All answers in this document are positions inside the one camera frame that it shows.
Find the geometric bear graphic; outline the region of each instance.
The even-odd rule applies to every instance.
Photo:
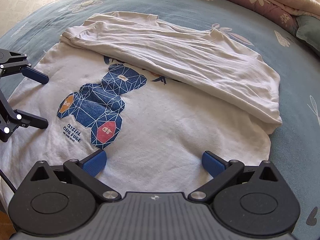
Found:
[[[84,84],[69,94],[57,113],[60,119],[72,114],[84,127],[91,127],[91,144],[99,149],[112,143],[121,129],[125,102],[120,96],[147,83],[144,75],[123,64],[112,64],[108,70],[101,83]]]

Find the blue bedsheet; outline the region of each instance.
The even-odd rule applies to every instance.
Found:
[[[226,0],[57,0],[18,23],[0,38],[0,47],[28,54],[35,65],[69,26],[94,13],[135,11],[198,30],[212,27],[257,51],[281,76],[283,126],[270,136],[270,160],[284,176],[301,205],[294,230],[299,239],[320,235],[320,60],[292,35],[263,16]],[[22,75],[1,79],[8,97]]]

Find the metal screw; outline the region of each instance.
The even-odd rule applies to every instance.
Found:
[[[202,191],[194,191],[190,195],[193,199],[204,199],[207,196],[206,193]]]
[[[102,194],[102,196],[106,199],[115,199],[116,197],[118,197],[118,195],[119,194],[113,190],[108,190]]]

